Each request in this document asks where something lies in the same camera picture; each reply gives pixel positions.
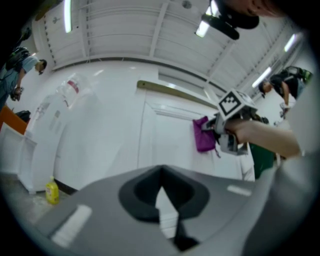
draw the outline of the ceiling light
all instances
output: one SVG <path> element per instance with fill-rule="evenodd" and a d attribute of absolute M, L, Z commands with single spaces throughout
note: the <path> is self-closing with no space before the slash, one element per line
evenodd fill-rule
<path fill-rule="evenodd" d="M 96 76 L 98 76 L 99 74 L 101 74 L 103 71 L 104 71 L 104 70 L 101 69 L 101 70 L 95 72 L 95 73 L 93 74 L 93 76 L 96 77 Z"/>
<path fill-rule="evenodd" d="M 167 85 L 168 87 L 170 87 L 170 88 L 172 88 L 172 89 L 174 89 L 174 88 L 176 88 L 177 86 L 175 85 L 175 84 L 173 84 L 173 83 L 168 83 L 168 85 Z"/>
<path fill-rule="evenodd" d="M 205 14 L 206 15 L 212 15 L 210 6 L 208 7 L 208 9 L 206 9 Z"/>
<path fill-rule="evenodd" d="M 64 29 L 66 33 L 72 30 L 71 26 L 71 0 L 64 0 Z"/>
<path fill-rule="evenodd" d="M 206 35 L 206 33 L 208 31 L 208 28 L 209 28 L 209 24 L 205 23 L 204 21 L 201 21 L 198 29 L 195 32 L 195 34 L 197 36 L 203 38 Z"/>
<path fill-rule="evenodd" d="M 212 10 L 212 15 L 216 16 L 216 14 L 218 12 L 218 6 L 217 6 L 216 2 L 214 0 L 212 0 L 210 6 L 211 6 L 210 9 Z"/>
<path fill-rule="evenodd" d="M 252 87 L 255 88 L 263 79 L 266 78 L 267 75 L 270 74 L 270 72 L 271 72 L 271 67 L 268 67 L 268 68 L 262 73 L 262 75 L 260 75 L 259 78 L 253 82 Z"/>
<path fill-rule="evenodd" d="M 284 51 L 285 51 L 285 52 L 289 51 L 289 49 L 291 48 L 291 46 L 292 46 L 292 45 L 294 44 L 294 42 L 295 42 L 295 38 L 296 38 L 296 35 L 295 35 L 295 34 L 293 34 L 293 35 L 290 37 L 289 41 L 286 43 L 286 45 L 285 45 L 285 47 L 284 47 Z"/>

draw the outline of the white door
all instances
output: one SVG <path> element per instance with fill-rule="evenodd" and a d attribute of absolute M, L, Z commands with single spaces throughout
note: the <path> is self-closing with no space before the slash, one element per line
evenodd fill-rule
<path fill-rule="evenodd" d="M 214 150 L 199 153 L 194 138 L 193 119 L 217 111 L 208 106 L 179 97 L 147 91 L 139 143 L 138 167 L 174 165 L 207 175 L 242 179 L 237 157 Z M 161 229 L 170 238 L 175 234 L 177 212 L 163 189 L 157 198 Z"/>

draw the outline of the purple cloth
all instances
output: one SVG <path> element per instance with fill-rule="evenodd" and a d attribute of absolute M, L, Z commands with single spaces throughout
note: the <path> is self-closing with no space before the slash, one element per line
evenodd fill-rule
<path fill-rule="evenodd" d="M 206 152 L 216 149 L 216 139 L 212 130 L 201 130 L 201 126 L 209 121 L 207 116 L 193 120 L 195 145 L 198 152 Z"/>

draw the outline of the ceiling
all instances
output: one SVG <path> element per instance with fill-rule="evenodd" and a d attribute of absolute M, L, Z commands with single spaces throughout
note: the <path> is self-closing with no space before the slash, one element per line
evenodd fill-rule
<path fill-rule="evenodd" d="M 251 84 L 284 52 L 297 29 L 288 18 L 260 18 L 252 30 L 238 29 L 233 41 L 209 28 L 195 35 L 208 0 L 73 0 L 72 32 L 64 29 L 64 5 L 44 17 L 55 69 L 87 60 L 129 58 L 175 67 L 213 86 L 218 96 L 230 88 L 252 94 Z"/>

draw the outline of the white label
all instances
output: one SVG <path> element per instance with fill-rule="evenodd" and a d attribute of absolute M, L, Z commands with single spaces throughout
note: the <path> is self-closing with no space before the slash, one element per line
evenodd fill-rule
<path fill-rule="evenodd" d="M 45 188 L 46 193 L 48 194 L 49 197 L 51 197 L 51 189 L 46 187 Z"/>
<path fill-rule="evenodd" d="M 246 197 L 250 197 L 252 194 L 251 190 L 236 185 L 229 185 L 226 190 Z"/>
<path fill-rule="evenodd" d="M 68 248 L 83 229 L 92 214 L 92 209 L 80 204 L 67 221 L 53 234 L 51 240 L 57 245 Z"/>

